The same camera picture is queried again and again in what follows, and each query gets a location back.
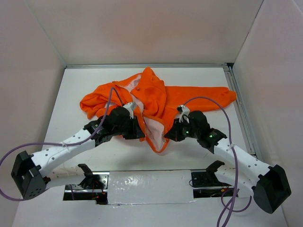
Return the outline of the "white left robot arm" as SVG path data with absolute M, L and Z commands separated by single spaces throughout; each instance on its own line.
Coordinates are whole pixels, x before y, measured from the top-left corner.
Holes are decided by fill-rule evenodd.
M 144 133 L 134 115 L 135 108 L 134 102 L 116 107 L 109 115 L 89 122 L 57 146 L 31 155 L 26 151 L 17 154 L 11 176 L 23 199 L 37 197 L 48 188 L 55 187 L 55 180 L 66 177 L 77 176 L 76 182 L 81 188 L 91 187 L 95 177 L 85 164 L 79 164 L 70 170 L 64 169 L 62 172 L 56 172 L 55 168 L 82 152 L 109 142 L 114 136 L 122 136 L 126 140 L 143 138 Z

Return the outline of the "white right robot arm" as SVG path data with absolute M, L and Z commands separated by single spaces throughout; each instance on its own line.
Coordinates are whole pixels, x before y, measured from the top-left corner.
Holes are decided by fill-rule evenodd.
M 291 195 L 285 170 L 264 163 L 240 147 L 232 144 L 221 131 L 211 128 L 201 111 L 190 111 L 184 105 L 177 108 L 179 116 L 165 138 L 183 141 L 196 139 L 199 145 L 218 156 L 207 171 L 211 185 L 220 182 L 233 184 L 238 177 L 238 188 L 242 196 L 252 196 L 255 203 L 266 213 L 272 214 Z

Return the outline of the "orange zip-up jacket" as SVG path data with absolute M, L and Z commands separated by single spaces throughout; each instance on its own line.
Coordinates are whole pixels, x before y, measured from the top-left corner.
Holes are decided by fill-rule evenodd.
M 134 115 L 146 140 L 155 153 L 161 153 L 168 145 L 164 138 L 178 115 L 177 107 L 186 106 L 191 111 L 214 111 L 227 107 L 236 100 L 236 93 L 227 87 L 166 86 L 154 71 L 147 67 L 143 72 L 125 80 L 98 86 L 80 101 L 80 108 L 87 118 L 104 115 L 106 105 L 112 111 L 121 103 L 135 102 Z

